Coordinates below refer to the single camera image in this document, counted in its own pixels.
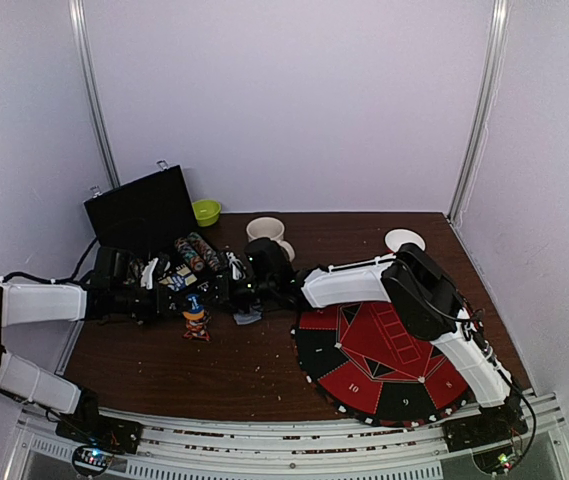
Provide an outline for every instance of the metal frame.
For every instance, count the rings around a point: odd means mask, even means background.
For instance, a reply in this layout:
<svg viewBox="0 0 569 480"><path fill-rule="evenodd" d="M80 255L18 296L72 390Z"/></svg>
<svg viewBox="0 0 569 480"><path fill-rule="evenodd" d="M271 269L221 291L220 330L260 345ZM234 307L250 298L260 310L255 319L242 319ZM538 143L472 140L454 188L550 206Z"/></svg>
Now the metal frame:
<svg viewBox="0 0 569 480"><path fill-rule="evenodd" d="M553 448L569 480L568 426L554 395L527 396L538 432L554 432ZM130 479L344 480L442 478L441 462L469 456L450 453L441 423L416 429L370 427L354 420L239 423L139 415L104 409L143 426L137 455L119 456L109 472ZM467 405L460 418L478 413ZM530 422L530 413L526 412ZM30 452L68 461L77 444L55 436L55 425L35 409L25 410L14 449L4 461L4 480L21 480Z"/></svg>
<svg viewBox="0 0 569 480"><path fill-rule="evenodd" d="M89 105L91 109L91 120L97 143L106 170L106 176L111 188L120 186L120 178L115 167L113 160L113 153L111 152L111 145L108 140L106 132L106 125L104 123L104 115L102 107L97 95L97 82L95 81L95 71L93 68L93 60L91 57L91 49L88 41L88 32L86 30L86 19L84 17L84 0L69 0L69 7L71 12L71 24L73 26L73 33L75 35L75 42L77 44L77 51L82 65L82 72L84 74L84 85L88 95Z"/></svg>
<svg viewBox="0 0 569 480"><path fill-rule="evenodd" d="M484 74L475 109L475 117L473 118L471 136L466 147L464 163L462 164L462 170L460 171L455 194L453 195L453 202L448 214L448 218L453 224L458 224L460 221L460 215L468 197L469 189L473 184L473 174L485 140L486 122L495 95L496 81L504 55L508 14L509 0L495 0L493 20L486 49Z"/></svg>

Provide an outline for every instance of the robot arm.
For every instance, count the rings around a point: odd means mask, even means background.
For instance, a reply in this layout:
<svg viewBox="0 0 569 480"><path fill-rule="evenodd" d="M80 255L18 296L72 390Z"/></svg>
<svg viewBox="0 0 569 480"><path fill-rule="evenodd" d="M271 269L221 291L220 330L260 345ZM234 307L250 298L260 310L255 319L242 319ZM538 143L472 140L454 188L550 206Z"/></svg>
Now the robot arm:
<svg viewBox="0 0 569 480"><path fill-rule="evenodd" d="M107 282L97 288L74 284L0 282L0 392L35 403L58 416L60 436L103 449L135 453L141 425L99 414L97 396L25 360L2 345L2 328L23 323L75 322L122 313L138 321L170 313L175 298L166 288Z"/></svg>
<svg viewBox="0 0 569 480"><path fill-rule="evenodd" d="M75 285L0 284L0 390L63 414L75 412L80 389L11 352L1 343L1 328L47 320L85 317L86 292Z"/></svg>
<svg viewBox="0 0 569 480"><path fill-rule="evenodd" d="M510 374L470 320L472 312L451 279L416 246L407 244L397 255L368 262L313 270L301 290L313 308L349 302L392 302L408 333L431 342L448 357L480 406L497 407L508 398L510 388L499 372L509 381Z"/></svg>
<svg viewBox="0 0 569 480"><path fill-rule="evenodd" d="M370 261L302 272L294 272L277 244L266 238L249 243L245 253L254 276L236 283L230 295L240 311L268 298L298 309L393 303L406 331L446 355L480 405L478 416L445 422L449 450L508 440L512 429L528 431L521 393L484 339L478 312L471 311L452 279L416 245L405 244L396 254Z"/></svg>

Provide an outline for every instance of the small figurine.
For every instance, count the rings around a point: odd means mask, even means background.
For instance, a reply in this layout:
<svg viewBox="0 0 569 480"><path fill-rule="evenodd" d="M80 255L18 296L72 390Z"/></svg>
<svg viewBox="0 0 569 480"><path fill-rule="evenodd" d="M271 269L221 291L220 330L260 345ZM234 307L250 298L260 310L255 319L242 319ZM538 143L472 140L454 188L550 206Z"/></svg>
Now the small figurine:
<svg viewBox="0 0 569 480"><path fill-rule="evenodd" d="M199 296L196 294L191 294L186 297L186 299L191 302L191 308L188 311L182 312L184 318L186 318L186 333L184 338L204 340L206 342L211 340L206 325L211 319L208 311L204 310L204 307L199 303Z"/></svg>

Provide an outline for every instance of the white cup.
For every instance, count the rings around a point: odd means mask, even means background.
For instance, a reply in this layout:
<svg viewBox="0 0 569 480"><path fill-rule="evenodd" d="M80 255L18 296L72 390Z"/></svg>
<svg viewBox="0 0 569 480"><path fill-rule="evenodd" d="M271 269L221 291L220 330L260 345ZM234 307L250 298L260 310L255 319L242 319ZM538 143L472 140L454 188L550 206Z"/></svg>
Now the white cup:
<svg viewBox="0 0 569 480"><path fill-rule="evenodd" d="M246 236L249 242L257 238L270 238L284 249L288 259L292 262L295 259L295 250L290 243L284 240L284 230L284 224L277 218L260 217L252 220L246 226Z"/></svg>
<svg viewBox="0 0 569 480"><path fill-rule="evenodd" d="M420 250L426 250L426 242L412 230L397 228L391 230L384 237L384 243L391 253L397 252L405 243L414 243Z"/></svg>

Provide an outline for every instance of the green bowl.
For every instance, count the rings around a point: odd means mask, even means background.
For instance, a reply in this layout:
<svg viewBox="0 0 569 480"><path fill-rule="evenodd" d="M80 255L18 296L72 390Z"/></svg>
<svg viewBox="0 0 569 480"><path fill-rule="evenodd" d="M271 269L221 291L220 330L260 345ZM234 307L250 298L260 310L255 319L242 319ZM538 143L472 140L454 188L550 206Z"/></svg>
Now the green bowl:
<svg viewBox="0 0 569 480"><path fill-rule="evenodd" d="M193 211L200 227L210 227L220 218L222 205L215 200L198 200L193 202Z"/></svg>

